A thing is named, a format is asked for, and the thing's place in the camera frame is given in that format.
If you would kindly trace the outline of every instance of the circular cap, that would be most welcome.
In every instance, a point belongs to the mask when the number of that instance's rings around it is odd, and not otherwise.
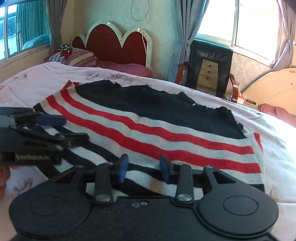
[[[241,195],[226,198],[223,206],[226,211],[238,216],[250,215],[258,209],[258,203],[254,199]]]
[[[72,186],[44,183],[12,201],[9,216],[14,227],[34,238],[61,237],[86,220],[90,205]]]
[[[96,200],[98,202],[109,202],[111,200],[111,197],[107,194],[99,194],[96,196]]]
[[[276,222],[279,210],[272,198],[248,185],[220,184],[199,202],[197,211],[208,225],[229,236],[261,234]]]
[[[192,200],[192,196],[189,194],[179,194],[177,198],[181,202],[190,202]]]

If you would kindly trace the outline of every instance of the curtain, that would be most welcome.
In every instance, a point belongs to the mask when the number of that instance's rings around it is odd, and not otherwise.
[[[195,38],[210,0],[175,0],[179,43],[175,48],[168,81],[174,82],[183,62],[189,61],[190,45]]]
[[[296,12],[296,1],[295,0],[284,0],[284,2],[286,2],[290,8],[293,9],[294,12]]]
[[[280,13],[283,17],[284,31],[287,42],[280,57],[276,60],[272,71],[279,71],[291,65],[293,59],[293,41],[295,38],[295,12],[283,0],[278,0]]]
[[[15,16],[17,51],[31,39],[48,33],[43,1],[32,1],[17,5]]]
[[[43,0],[43,2],[50,31],[49,52],[51,54],[62,44],[61,26],[67,0]]]

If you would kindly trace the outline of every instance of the red headboard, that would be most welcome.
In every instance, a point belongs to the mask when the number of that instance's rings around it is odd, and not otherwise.
[[[122,36],[114,24],[98,21],[90,28],[86,37],[82,34],[76,36],[72,46],[93,52],[99,60],[140,64],[150,69],[152,40],[141,28],[132,28]]]

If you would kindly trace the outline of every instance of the pink pillow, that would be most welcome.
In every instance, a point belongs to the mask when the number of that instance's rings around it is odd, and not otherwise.
[[[60,55],[60,52],[55,53],[49,57],[47,62],[59,62],[74,67],[93,67],[97,60],[93,52],[78,48],[72,48],[72,54],[67,59],[64,56],[60,57]]]
[[[147,67],[140,64],[116,64],[110,61],[97,60],[94,67],[111,69],[118,72],[133,74],[141,77],[153,78],[151,71]]]
[[[272,115],[296,128],[296,116],[290,114],[283,108],[263,104],[259,107],[259,111]]]

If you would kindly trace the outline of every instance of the red stripe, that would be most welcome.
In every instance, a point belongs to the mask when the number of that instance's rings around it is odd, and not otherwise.
[[[256,139],[258,145],[260,146],[261,151],[263,152],[263,146],[261,143],[260,134],[257,132],[254,132],[254,135],[255,135],[255,139]]]
[[[121,122],[122,124],[126,125],[131,130],[140,131],[142,133],[148,134],[148,135],[157,135],[167,141],[171,142],[190,142],[194,145],[201,146],[203,148],[207,148],[210,150],[227,150],[231,151],[233,153],[237,153],[240,155],[244,154],[254,154],[254,150],[251,146],[234,146],[227,143],[220,143],[220,142],[214,142],[209,141],[200,137],[195,137],[193,135],[189,134],[182,134],[182,133],[172,133],[168,130],[161,128],[161,127],[150,127],[143,124],[135,123],[132,119],[126,116],[121,115],[114,115],[110,114],[104,111],[95,110],[91,107],[88,107],[76,100],[74,100],[68,90],[62,90],[61,91],[63,99],[68,102],[71,106],[82,110],[88,114],[91,115],[97,115],[104,117],[106,119],[109,119],[111,121],[117,121]]]
[[[68,80],[68,82],[65,84],[65,86],[63,87],[63,89],[68,88],[71,84],[72,84],[72,81]]]
[[[161,154],[165,154],[170,160],[180,160],[198,166],[211,165],[219,169],[230,169],[244,173],[260,173],[260,166],[257,163],[239,163],[236,161],[225,159],[206,158],[204,156],[195,155],[183,150],[168,151],[156,147],[152,144],[142,143],[132,138],[124,136],[121,132],[112,128],[105,127],[91,120],[85,120],[78,116],[69,113],[63,106],[59,105],[54,96],[51,95],[47,98],[49,105],[64,115],[70,122],[88,128],[95,133],[105,136],[117,142],[120,146],[127,148],[131,151],[150,156],[156,160],[159,159]]]

